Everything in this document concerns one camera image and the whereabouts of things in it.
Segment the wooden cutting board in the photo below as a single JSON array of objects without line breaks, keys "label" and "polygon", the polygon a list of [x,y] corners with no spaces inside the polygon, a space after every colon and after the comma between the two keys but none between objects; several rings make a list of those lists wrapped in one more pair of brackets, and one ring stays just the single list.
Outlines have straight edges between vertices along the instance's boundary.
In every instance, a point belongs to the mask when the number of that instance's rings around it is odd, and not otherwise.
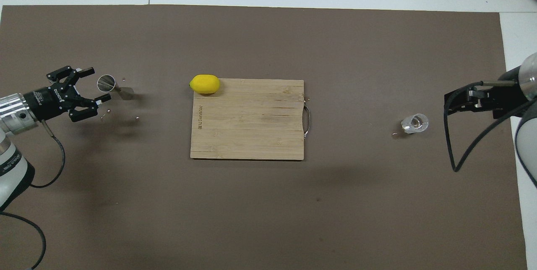
[{"label": "wooden cutting board", "polygon": [[220,79],[194,93],[193,159],[303,160],[304,81]]}]

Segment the yellow lemon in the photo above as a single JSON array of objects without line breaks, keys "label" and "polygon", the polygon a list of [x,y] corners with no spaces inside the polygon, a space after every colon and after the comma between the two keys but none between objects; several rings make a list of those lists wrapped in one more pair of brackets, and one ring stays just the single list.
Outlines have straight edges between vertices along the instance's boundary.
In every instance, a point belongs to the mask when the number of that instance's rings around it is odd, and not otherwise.
[{"label": "yellow lemon", "polygon": [[197,75],[189,85],[199,94],[213,94],[220,88],[220,80],[215,75]]}]

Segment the clear glass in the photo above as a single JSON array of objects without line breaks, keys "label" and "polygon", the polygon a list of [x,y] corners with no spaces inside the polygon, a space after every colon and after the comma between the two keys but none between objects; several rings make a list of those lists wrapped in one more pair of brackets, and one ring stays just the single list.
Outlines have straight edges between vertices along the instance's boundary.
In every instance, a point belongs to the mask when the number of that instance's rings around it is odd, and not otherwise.
[{"label": "clear glass", "polygon": [[423,132],[429,127],[429,119],[422,113],[416,113],[410,117],[406,117],[401,121],[401,127],[407,134]]},{"label": "clear glass", "polygon": [[117,92],[123,100],[132,100],[134,98],[134,90],[130,87],[117,86],[115,78],[111,75],[102,75],[99,77],[97,80],[97,89],[101,92]]}]

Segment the cutting board handle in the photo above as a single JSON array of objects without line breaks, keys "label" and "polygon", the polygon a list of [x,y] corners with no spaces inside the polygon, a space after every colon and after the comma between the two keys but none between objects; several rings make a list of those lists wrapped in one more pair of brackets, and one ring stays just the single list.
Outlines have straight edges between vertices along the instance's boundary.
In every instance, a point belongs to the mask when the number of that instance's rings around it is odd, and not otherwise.
[{"label": "cutting board handle", "polygon": [[305,136],[307,136],[308,132],[309,132],[309,127],[311,126],[311,115],[309,113],[309,108],[308,106],[306,105],[305,103],[305,100],[304,100],[304,110],[308,116],[308,128],[306,128],[306,130],[304,131],[304,139],[305,139]]}]

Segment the black cable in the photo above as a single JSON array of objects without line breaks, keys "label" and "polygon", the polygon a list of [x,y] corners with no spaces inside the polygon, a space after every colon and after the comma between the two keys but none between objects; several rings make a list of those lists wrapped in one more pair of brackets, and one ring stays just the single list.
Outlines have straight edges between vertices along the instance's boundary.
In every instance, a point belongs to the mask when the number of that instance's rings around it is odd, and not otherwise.
[{"label": "black cable", "polygon": [[58,138],[56,138],[56,136],[52,136],[52,138],[56,141],[56,143],[58,143],[58,146],[60,146],[60,150],[62,151],[62,165],[60,167],[60,170],[58,170],[58,173],[56,174],[56,176],[52,179],[52,181],[46,183],[45,185],[40,185],[40,186],[30,184],[30,186],[32,186],[33,188],[45,188],[47,186],[50,186],[52,183],[56,182],[56,180],[60,177],[60,175],[63,172],[63,167],[65,167],[65,149],[63,149],[63,145],[58,140]]},{"label": "black cable", "polygon": [[466,151],[462,155],[459,163],[457,165],[455,165],[455,160],[454,160],[454,157],[453,157],[453,151],[451,150],[451,140],[449,138],[449,127],[448,127],[448,123],[447,123],[447,116],[448,116],[447,113],[449,111],[449,106],[451,105],[451,103],[453,103],[453,100],[455,100],[455,98],[457,96],[459,96],[459,94],[461,94],[462,92],[464,92],[466,90],[469,90],[470,88],[472,88],[474,86],[481,86],[481,85],[483,85],[483,81],[470,83],[467,86],[464,86],[464,87],[461,87],[458,90],[455,90],[455,92],[453,92],[453,94],[451,94],[451,96],[449,96],[448,100],[446,101],[446,103],[444,104],[444,107],[443,107],[443,126],[444,126],[444,130],[445,130],[445,133],[446,133],[447,152],[449,154],[449,161],[451,162],[451,168],[453,169],[454,172],[458,172],[461,169],[462,165],[464,164],[464,161],[466,161],[466,158],[468,157],[468,155],[470,155],[470,152],[472,152],[472,150],[479,143],[479,141],[481,141],[481,139],[483,139],[491,130],[493,130],[495,127],[497,127],[503,121],[509,119],[509,117],[511,117],[512,115],[516,115],[517,113],[519,113],[523,109],[526,109],[526,108],[530,107],[533,103],[535,103],[535,101],[537,101],[537,100],[530,100],[530,101],[518,106],[517,108],[512,109],[508,113],[505,113],[502,117],[499,117],[496,121],[494,121],[492,124],[490,124],[487,128],[485,128],[485,130],[483,130],[474,139],[474,141],[472,141],[470,146],[468,146],[468,148],[466,149]]},{"label": "black cable", "polygon": [[41,237],[41,242],[42,242],[42,249],[41,249],[41,255],[39,256],[39,259],[37,260],[37,262],[35,262],[35,264],[32,266],[32,269],[35,269],[39,264],[40,262],[43,260],[43,257],[44,257],[44,252],[46,251],[47,249],[47,240],[44,238],[44,233],[43,233],[43,230],[41,230],[41,228],[39,228],[39,226],[37,226],[37,224],[35,224],[34,222],[32,222],[31,220],[28,220],[26,218],[23,218],[21,216],[18,216],[18,215],[14,215],[12,213],[7,213],[7,212],[0,212],[0,215],[4,215],[4,216],[8,216],[8,217],[12,217],[12,218],[15,218],[17,220],[21,220],[27,224],[30,224],[33,228],[35,228],[35,230],[37,230],[37,232],[39,233],[39,236]]}]

